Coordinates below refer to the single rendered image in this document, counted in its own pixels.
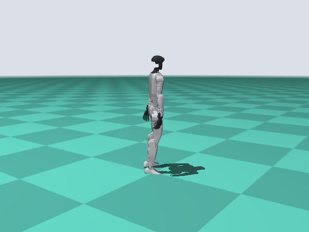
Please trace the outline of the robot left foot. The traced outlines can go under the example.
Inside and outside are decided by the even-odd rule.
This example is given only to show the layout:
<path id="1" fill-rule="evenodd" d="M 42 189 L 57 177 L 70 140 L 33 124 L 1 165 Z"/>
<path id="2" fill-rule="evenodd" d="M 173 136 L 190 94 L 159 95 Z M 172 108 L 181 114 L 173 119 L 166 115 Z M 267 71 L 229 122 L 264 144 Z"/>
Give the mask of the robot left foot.
<path id="1" fill-rule="evenodd" d="M 158 162 L 154 162 L 154 165 L 153 165 L 153 166 L 156 166 L 156 165 L 159 165 L 159 163 L 158 163 Z M 148 162 L 148 161 L 145 161 L 145 162 L 143 163 L 143 166 L 149 166 L 149 162 Z"/>

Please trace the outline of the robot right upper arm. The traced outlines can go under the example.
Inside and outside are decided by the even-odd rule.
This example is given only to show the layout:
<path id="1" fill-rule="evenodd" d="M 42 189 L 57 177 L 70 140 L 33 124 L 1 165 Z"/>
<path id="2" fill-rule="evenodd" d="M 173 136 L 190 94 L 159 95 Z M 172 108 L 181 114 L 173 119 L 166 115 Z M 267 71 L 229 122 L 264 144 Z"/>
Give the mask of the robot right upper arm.
<path id="1" fill-rule="evenodd" d="M 155 81 L 156 81 L 156 97 L 158 99 L 158 96 L 161 94 L 163 88 L 164 78 L 161 75 L 156 75 Z"/>

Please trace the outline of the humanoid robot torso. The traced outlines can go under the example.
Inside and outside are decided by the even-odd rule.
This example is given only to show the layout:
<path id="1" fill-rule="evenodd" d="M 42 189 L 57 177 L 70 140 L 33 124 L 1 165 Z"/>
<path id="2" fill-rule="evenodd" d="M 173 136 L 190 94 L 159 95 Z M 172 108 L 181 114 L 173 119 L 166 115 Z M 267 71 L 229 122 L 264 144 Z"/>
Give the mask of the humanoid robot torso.
<path id="1" fill-rule="evenodd" d="M 151 73 L 149 74 L 149 98 L 152 99 L 149 108 L 148 108 L 148 113 L 151 116 L 153 111 L 157 111 L 158 113 L 158 104 L 157 104 L 157 97 L 156 97 L 156 75 L 161 75 L 159 71 L 157 73 Z M 163 83 L 164 84 L 164 83 Z M 162 91 L 161 91 L 162 93 Z"/>

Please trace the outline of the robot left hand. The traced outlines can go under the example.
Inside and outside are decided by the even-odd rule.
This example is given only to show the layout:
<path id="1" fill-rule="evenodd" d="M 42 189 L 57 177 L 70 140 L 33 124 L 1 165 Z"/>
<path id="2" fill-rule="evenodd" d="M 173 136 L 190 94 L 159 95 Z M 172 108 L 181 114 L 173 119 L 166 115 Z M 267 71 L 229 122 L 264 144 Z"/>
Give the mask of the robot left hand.
<path id="1" fill-rule="evenodd" d="M 148 120 L 149 121 L 148 105 L 147 105 L 146 109 L 147 110 L 144 112 L 144 115 L 143 115 L 143 120 L 145 120 L 145 121 Z"/>

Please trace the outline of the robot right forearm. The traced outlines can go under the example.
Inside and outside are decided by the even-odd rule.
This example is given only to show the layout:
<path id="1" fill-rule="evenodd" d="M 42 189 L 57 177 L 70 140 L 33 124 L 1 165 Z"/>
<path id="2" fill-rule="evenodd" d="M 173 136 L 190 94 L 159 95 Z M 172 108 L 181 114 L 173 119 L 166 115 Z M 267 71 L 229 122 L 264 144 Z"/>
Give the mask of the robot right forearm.
<path id="1" fill-rule="evenodd" d="M 164 115 L 164 107 L 163 107 L 163 98 L 164 98 L 164 96 L 162 95 L 162 94 L 160 94 L 159 96 L 158 96 L 158 99 L 157 99 L 157 104 L 158 104 L 158 113 L 161 113 L 161 116 L 160 117 L 163 117 L 163 115 Z"/>

